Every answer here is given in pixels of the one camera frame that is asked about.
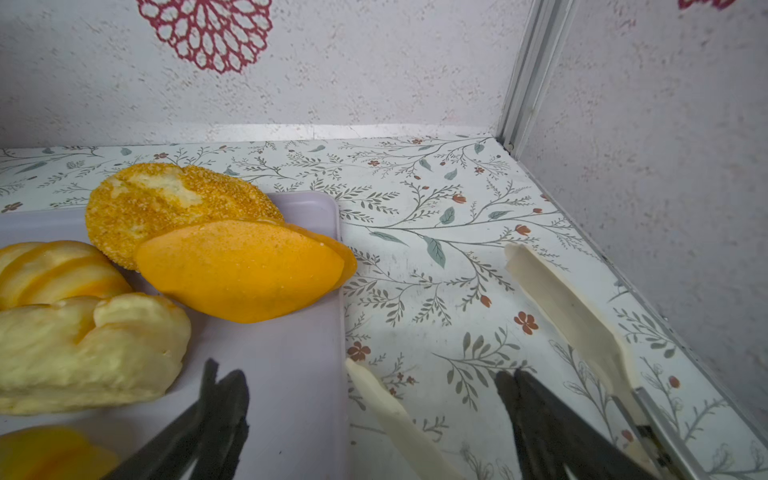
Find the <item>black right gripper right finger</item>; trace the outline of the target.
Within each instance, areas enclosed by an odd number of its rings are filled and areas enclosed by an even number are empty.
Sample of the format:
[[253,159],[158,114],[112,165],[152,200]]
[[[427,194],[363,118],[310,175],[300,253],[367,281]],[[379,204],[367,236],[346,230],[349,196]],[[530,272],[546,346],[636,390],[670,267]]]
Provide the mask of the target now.
[[524,479],[657,479],[621,452],[532,374],[498,372]]

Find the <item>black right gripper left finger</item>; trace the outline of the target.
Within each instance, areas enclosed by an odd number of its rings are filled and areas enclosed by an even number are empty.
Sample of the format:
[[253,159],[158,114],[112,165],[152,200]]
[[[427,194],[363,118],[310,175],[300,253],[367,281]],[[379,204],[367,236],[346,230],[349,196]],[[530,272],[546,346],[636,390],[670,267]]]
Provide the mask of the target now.
[[205,362],[195,403],[120,463],[107,479],[232,479],[249,435],[250,394],[243,371],[217,378]]

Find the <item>cream bread tongs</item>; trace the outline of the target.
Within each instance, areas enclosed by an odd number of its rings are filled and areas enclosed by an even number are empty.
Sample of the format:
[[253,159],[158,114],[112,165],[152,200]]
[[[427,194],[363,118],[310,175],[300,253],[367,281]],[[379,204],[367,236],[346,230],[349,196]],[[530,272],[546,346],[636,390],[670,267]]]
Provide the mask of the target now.
[[659,477],[705,479],[707,473],[640,386],[629,355],[608,326],[569,283],[532,250],[509,244],[506,269],[596,375],[628,422],[634,445],[621,451]]

